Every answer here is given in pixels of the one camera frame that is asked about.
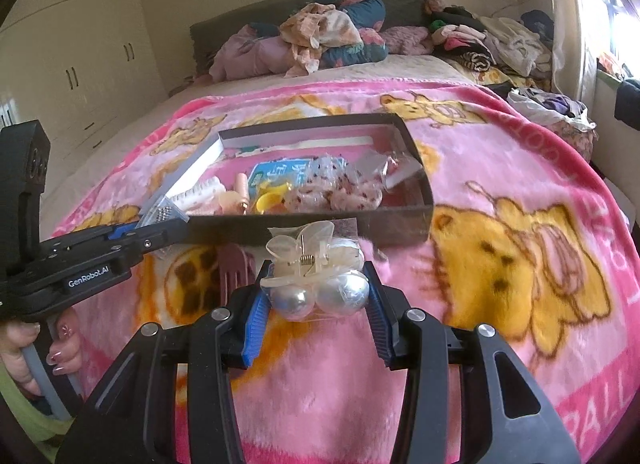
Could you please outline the left hand painted nails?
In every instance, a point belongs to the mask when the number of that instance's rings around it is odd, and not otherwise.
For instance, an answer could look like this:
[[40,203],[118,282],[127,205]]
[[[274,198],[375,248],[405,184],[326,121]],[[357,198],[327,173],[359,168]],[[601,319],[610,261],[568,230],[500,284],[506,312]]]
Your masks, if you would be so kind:
[[[46,362],[54,375],[74,374],[82,366],[79,319],[73,308],[67,309],[56,321],[58,338],[48,350]],[[39,385],[22,354],[22,349],[35,342],[40,333],[38,323],[11,320],[1,325],[1,360],[18,389],[28,398],[42,396]]]

